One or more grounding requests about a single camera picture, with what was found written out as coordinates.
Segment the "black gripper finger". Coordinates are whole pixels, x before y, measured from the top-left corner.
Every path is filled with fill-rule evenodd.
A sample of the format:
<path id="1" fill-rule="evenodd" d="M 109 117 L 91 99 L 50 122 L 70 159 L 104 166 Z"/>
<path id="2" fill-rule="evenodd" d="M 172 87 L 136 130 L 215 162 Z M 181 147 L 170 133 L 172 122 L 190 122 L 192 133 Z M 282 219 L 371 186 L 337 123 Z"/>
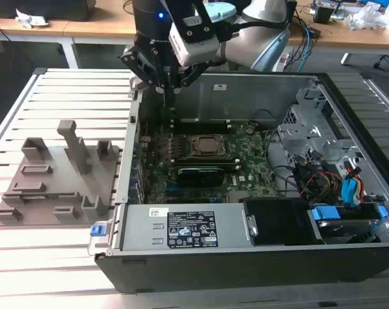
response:
<path id="1" fill-rule="evenodd" d="M 147 55 L 131 47 L 120 59 L 140 80 L 162 93 L 164 105 L 170 107 L 170 84 L 158 47 L 149 48 Z"/>
<path id="2" fill-rule="evenodd" d="M 179 64 L 173 64 L 169 72 L 169 107 L 174 107 L 176 102 L 176 93 L 184 87 L 190 86 L 196 81 L 208 68 L 208 62 L 202 62 L 184 68 Z"/>

